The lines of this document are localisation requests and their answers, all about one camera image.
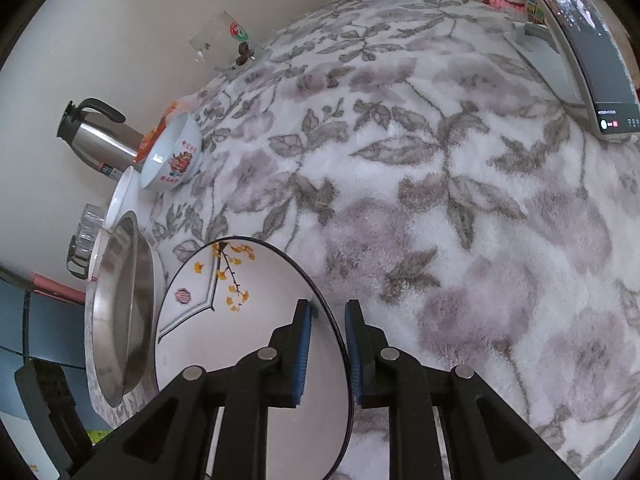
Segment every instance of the white plush blanket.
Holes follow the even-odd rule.
[[[586,132],[468,0],[335,0],[189,99],[206,155],[158,197],[167,277],[206,242],[287,251],[337,318],[423,364],[472,365],[580,472],[640,392],[640,155]],[[380,412],[337,478],[388,476]]]

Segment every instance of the metal bowl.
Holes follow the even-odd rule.
[[[92,329],[98,384],[114,408],[140,382],[152,337],[152,250],[133,211],[113,230],[98,269]]]

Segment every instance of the triangular cutout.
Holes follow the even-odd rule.
[[[508,462],[531,452],[531,445],[508,421],[504,420],[493,405],[484,397],[476,400],[484,427],[489,436],[496,462]]]
[[[165,402],[133,436],[126,440],[122,447],[124,453],[149,464],[155,463],[160,458],[177,409],[177,399],[172,397]]]

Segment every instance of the screen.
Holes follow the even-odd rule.
[[[622,55],[591,0],[544,0],[586,79],[603,134],[640,130],[640,106]]]

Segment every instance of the blue tile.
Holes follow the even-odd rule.
[[[24,291],[0,280],[0,346],[22,353]]]
[[[86,371],[63,366],[66,382],[76,402],[76,412],[86,430],[110,430],[111,427],[94,411],[89,398]]]
[[[14,378],[15,371],[23,364],[21,355],[0,349],[0,412],[27,419]]]
[[[29,355],[84,367],[84,308],[32,294]]]

